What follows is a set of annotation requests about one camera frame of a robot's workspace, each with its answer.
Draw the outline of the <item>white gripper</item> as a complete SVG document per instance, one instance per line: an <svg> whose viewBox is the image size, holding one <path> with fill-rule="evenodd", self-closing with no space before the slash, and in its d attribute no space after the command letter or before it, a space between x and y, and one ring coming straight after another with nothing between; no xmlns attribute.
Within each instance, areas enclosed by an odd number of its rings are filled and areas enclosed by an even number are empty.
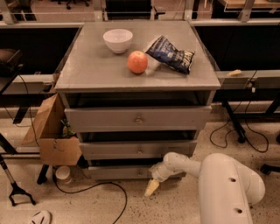
<svg viewBox="0 0 280 224"><path fill-rule="evenodd" d="M154 164L149 171L153 179L148 182L144 193L145 197L150 197L158 189L159 182L166 181L172 175L172 170L163 162Z"/></svg>

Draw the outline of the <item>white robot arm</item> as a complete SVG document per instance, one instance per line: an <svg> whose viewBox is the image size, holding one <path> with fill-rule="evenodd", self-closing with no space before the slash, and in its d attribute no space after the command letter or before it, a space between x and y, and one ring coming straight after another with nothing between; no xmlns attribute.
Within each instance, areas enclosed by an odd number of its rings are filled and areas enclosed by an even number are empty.
<svg viewBox="0 0 280 224"><path fill-rule="evenodd" d="M253 224L250 207L260 202L265 185L258 173L236 159L213 153L197 162L169 152L150 168L145 195L151 196L173 175L185 172L199 181L200 224Z"/></svg>

